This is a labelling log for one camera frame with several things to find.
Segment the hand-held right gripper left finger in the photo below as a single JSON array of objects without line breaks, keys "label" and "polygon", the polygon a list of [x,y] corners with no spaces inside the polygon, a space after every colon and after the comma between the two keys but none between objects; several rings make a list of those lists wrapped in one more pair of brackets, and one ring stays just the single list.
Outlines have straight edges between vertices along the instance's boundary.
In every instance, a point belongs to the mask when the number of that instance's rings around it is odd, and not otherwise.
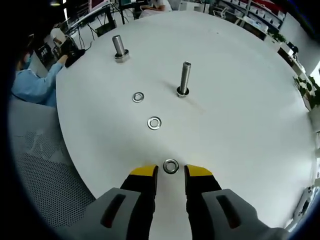
[{"label": "hand-held right gripper left finger", "polygon": [[155,212],[158,166],[130,172],[121,187],[113,187],[92,202],[84,216],[61,228],[64,240],[147,240]]}]

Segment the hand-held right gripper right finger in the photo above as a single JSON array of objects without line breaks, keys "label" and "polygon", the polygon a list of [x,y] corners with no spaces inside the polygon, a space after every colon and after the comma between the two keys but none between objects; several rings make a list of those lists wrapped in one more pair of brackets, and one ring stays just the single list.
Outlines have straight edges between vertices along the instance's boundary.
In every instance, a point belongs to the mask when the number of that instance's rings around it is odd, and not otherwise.
[{"label": "hand-held right gripper right finger", "polygon": [[256,209],[223,189],[204,167],[184,167],[186,211],[194,240],[286,240],[288,231],[269,227]]}]

